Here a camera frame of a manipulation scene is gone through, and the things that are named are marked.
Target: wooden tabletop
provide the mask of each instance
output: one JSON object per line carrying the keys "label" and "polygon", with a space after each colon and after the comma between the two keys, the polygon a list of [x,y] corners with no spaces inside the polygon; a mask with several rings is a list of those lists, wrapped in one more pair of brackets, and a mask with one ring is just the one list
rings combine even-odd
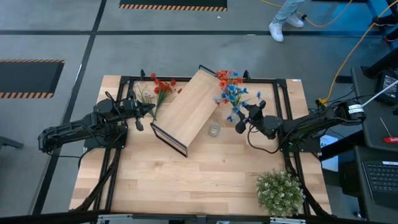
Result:
{"label": "wooden tabletop", "polygon": [[[98,101],[106,98],[105,91],[116,98],[120,76],[104,76]],[[186,83],[177,83],[177,89]],[[248,88],[249,104],[258,103],[258,91],[267,102],[264,114],[276,115],[271,84],[243,83]],[[308,114],[300,80],[287,80],[294,118]],[[153,82],[134,82],[134,91],[154,89]],[[159,108],[166,109],[177,94],[169,96]],[[286,112],[282,89],[284,118]],[[188,148],[185,158],[154,135],[147,114],[141,119],[144,130],[135,128],[129,119],[126,147],[122,150],[111,211],[115,213],[173,213],[212,215],[267,215],[259,208],[256,179],[263,172],[285,169],[282,153],[268,154],[248,145],[247,132],[238,134],[234,124],[226,120],[230,105],[219,105]],[[221,126],[218,137],[211,137],[208,128],[217,121]],[[255,146],[273,151],[277,140],[268,140],[261,133],[252,133]],[[309,191],[327,212],[330,205],[319,161],[310,153],[301,153],[305,183]],[[82,160],[70,208],[79,206],[98,182],[104,149],[94,149]],[[100,208],[104,207],[108,186],[104,187]]]}

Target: white cable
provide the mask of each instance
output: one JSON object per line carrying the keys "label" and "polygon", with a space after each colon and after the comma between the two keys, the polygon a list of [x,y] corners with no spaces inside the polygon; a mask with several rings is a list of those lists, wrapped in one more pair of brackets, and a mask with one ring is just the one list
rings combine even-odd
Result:
{"label": "white cable", "polygon": [[367,102],[365,102],[364,104],[362,104],[362,107],[366,106],[370,101],[372,101],[373,99],[375,99],[376,97],[378,97],[381,93],[384,93],[386,90],[388,90],[390,87],[392,87],[393,85],[397,84],[398,80],[395,81],[393,84],[387,86],[387,88],[381,90],[378,94],[374,95],[372,98],[370,98]]}

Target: yellow and black striped tape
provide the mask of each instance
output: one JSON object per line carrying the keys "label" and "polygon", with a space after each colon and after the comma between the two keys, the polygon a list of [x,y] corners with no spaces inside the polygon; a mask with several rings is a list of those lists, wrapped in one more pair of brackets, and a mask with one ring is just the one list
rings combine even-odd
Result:
{"label": "yellow and black striped tape", "polygon": [[60,63],[65,63],[65,60],[57,60],[57,59],[0,59],[0,62],[60,62]]}
{"label": "yellow and black striped tape", "polygon": [[121,9],[156,9],[156,10],[184,10],[184,11],[218,11],[225,12],[227,7],[213,6],[162,6],[162,5],[146,5],[146,4],[122,4]]}
{"label": "yellow and black striped tape", "polygon": [[0,93],[0,99],[48,99],[53,95],[53,93]]}

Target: concrete floor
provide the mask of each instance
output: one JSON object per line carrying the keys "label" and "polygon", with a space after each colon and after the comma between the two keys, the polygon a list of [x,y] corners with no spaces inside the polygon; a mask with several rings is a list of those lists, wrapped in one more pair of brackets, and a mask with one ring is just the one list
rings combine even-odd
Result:
{"label": "concrete floor", "polygon": [[[92,30],[100,2],[3,0],[0,3],[0,31]],[[384,1],[370,2],[377,13],[386,7]],[[324,24],[344,6],[344,3],[307,0],[299,11],[308,14],[313,22]],[[277,12],[276,8],[258,0],[228,0],[228,9],[223,13],[135,11],[118,9],[118,0],[107,0],[99,30],[264,31],[268,30],[268,23]],[[339,20],[322,29],[338,37],[290,35],[282,44],[269,35],[97,35],[72,120],[91,112],[103,75],[138,75],[143,68],[147,73],[190,76],[199,64],[214,70],[242,72],[247,69],[253,77],[299,78],[303,81],[308,107],[314,107],[317,98],[326,96],[338,67],[359,40],[357,36],[343,36],[342,32],[364,32],[372,16],[366,4],[353,4]],[[284,29],[299,30],[289,25]],[[319,29],[306,24],[302,30]],[[37,136],[44,128],[60,123],[88,38],[88,35],[0,35],[0,58],[66,60],[52,99],[0,100],[0,136],[25,144],[20,151],[10,147],[0,151],[0,217],[30,212],[48,159],[37,150]],[[341,74],[349,75],[353,66],[371,65],[390,50],[380,37],[367,37]],[[345,95],[350,90],[351,85],[337,84],[331,98]],[[334,131],[346,136],[359,128],[336,127]],[[334,133],[328,134],[341,138]],[[62,154],[79,156],[82,147],[82,142],[67,144]],[[68,210],[77,172],[77,159],[58,160],[44,213]],[[327,190],[332,212],[339,217],[354,218],[351,214],[358,209],[355,199],[343,195],[341,188],[335,186],[328,186]]]}

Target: yellow cable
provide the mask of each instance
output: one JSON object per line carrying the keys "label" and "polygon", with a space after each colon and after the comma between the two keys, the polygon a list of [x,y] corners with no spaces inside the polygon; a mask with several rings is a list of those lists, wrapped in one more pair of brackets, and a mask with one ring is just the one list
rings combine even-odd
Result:
{"label": "yellow cable", "polygon": [[[386,13],[387,10],[389,10],[393,5],[395,5],[398,2],[398,0],[394,1],[392,4],[390,4],[385,10],[383,10],[380,15],[378,15],[378,17],[381,17],[384,13]],[[373,28],[374,26],[374,22],[372,23],[372,25],[369,27],[369,29],[362,35],[361,39],[358,41],[358,43],[354,46],[354,48],[349,52],[349,54],[347,55],[347,57],[345,58],[343,64],[341,64],[340,68],[338,69],[333,82],[331,83],[330,89],[329,89],[329,94],[325,99],[321,99],[319,98],[319,102],[324,105],[330,98],[331,96],[331,91],[333,89],[333,86],[335,85],[336,82],[336,78],[337,76],[340,74],[341,69],[344,67],[344,65],[346,64],[347,60],[349,59],[349,57],[351,56],[351,54],[354,52],[354,50],[357,48],[357,46],[362,42],[362,40],[365,38],[366,34],[368,34],[368,32]]]}
{"label": "yellow cable", "polygon": [[[267,2],[267,1],[265,1],[265,0],[260,0],[260,2],[264,2],[264,3],[268,4],[268,5],[275,6],[275,7],[282,7],[282,6],[280,6],[280,5],[277,5],[277,4],[274,4],[274,3],[271,3],[271,2]],[[313,26],[315,26],[315,27],[317,27],[317,28],[324,28],[324,27],[326,27],[326,26],[328,26],[328,25],[334,23],[334,22],[345,12],[345,10],[348,8],[348,6],[349,6],[352,2],[353,2],[353,0],[350,0],[349,3],[347,3],[346,7],[345,7],[334,19],[332,19],[332,20],[331,20],[330,22],[328,22],[327,24],[316,25],[316,24],[314,24],[311,20],[309,20],[308,18],[305,18],[305,20],[308,21],[311,25],[313,25]]]}

